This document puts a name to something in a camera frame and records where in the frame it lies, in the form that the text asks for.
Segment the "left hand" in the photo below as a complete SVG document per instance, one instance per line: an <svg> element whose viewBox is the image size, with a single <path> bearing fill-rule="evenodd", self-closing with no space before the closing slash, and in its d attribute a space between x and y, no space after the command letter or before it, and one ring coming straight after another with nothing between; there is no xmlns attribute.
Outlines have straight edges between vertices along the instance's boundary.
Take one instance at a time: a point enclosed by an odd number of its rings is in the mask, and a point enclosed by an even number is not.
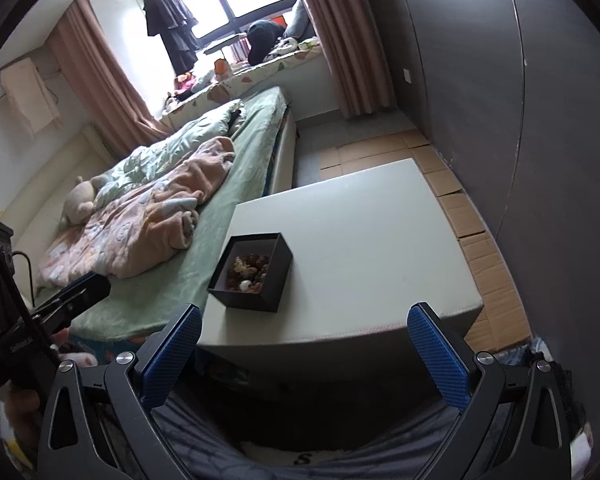
<svg viewBox="0 0 600 480"><path fill-rule="evenodd" d="M93 367L98 365L96 356L88 352L61 353L69 339L69 330L64 328L52 336L50 348L55 351L58 359L73 360L79 367ZM48 395L50 378L43 385L42 394L35 388L33 382L12 382L5 401L5 414L9 425L14 430L14 435L23 455L30 460L34 468L38 462L38 444L40 443L41 420L44 416L45 403Z"/></svg>

